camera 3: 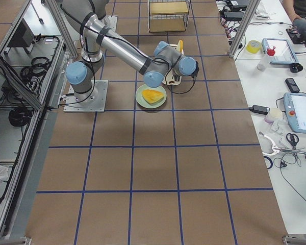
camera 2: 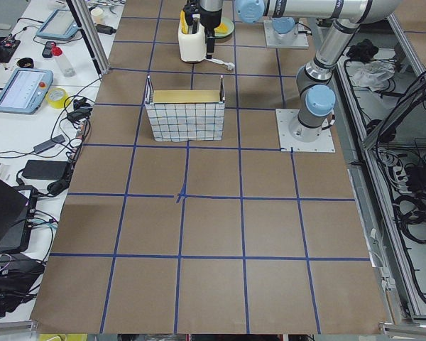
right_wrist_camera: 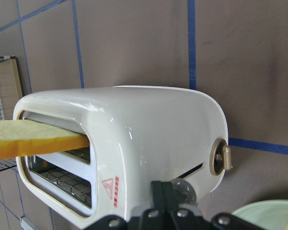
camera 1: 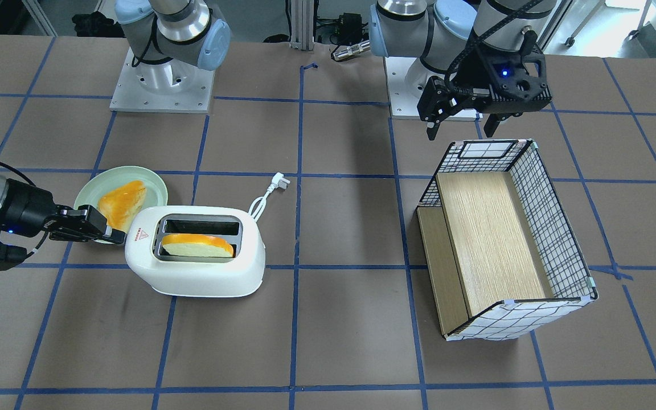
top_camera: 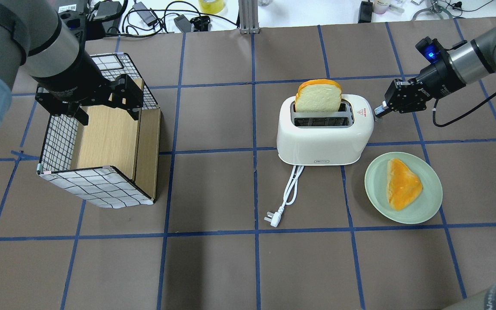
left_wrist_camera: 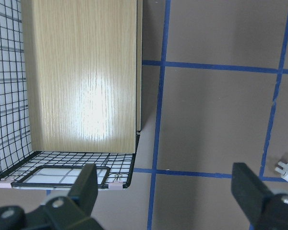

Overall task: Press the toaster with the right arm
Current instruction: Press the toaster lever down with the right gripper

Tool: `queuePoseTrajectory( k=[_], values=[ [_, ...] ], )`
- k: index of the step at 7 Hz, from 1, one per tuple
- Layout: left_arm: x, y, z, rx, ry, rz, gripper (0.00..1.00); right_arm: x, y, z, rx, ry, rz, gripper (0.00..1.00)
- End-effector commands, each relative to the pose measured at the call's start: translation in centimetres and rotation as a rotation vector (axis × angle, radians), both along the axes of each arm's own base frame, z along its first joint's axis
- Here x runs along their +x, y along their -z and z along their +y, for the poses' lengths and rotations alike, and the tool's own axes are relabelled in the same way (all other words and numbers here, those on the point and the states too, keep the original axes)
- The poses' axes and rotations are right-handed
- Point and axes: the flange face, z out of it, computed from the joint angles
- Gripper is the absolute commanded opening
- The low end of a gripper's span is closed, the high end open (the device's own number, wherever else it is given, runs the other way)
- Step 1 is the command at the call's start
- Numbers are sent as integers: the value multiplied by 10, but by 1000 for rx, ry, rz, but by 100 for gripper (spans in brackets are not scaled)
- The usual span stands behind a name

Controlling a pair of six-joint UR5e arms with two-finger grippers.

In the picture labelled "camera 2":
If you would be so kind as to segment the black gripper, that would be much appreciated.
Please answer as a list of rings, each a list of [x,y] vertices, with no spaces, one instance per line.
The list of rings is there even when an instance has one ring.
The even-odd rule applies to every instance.
[[[189,34],[194,35],[200,29],[200,23],[204,26],[206,35],[206,59],[211,60],[214,53],[215,33],[222,19],[222,0],[191,0],[183,7],[185,20],[189,26]]]

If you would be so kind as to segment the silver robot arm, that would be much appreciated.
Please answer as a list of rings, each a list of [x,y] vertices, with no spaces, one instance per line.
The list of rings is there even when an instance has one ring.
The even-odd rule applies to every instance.
[[[255,23],[263,16],[271,18],[327,18],[332,19],[321,47],[311,61],[297,74],[301,108],[297,120],[310,129],[323,124],[331,110],[324,114],[310,109],[307,104],[312,89],[328,87],[332,70],[362,23],[374,23],[392,14],[399,1],[237,1],[236,11],[244,23]]]
[[[280,17],[271,20],[274,34],[277,38],[296,37],[299,34],[308,34],[310,31],[303,31],[303,25],[293,17]]]

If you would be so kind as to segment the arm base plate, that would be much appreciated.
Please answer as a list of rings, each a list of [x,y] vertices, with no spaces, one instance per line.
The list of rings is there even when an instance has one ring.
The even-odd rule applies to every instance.
[[[267,19],[263,22],[264,33],[266,37],[267,48],[289,48],[289,49],[308,49],[309,43],[307,34],[299,34],[296,37],[289,38],[277,38],[274,34],[271,19]]]
[[[276,122],[280,150],[284,152],[334,153],[329,122],[325,118],[321,127],[307,128],[298,120],[298,109],[276,109]]]

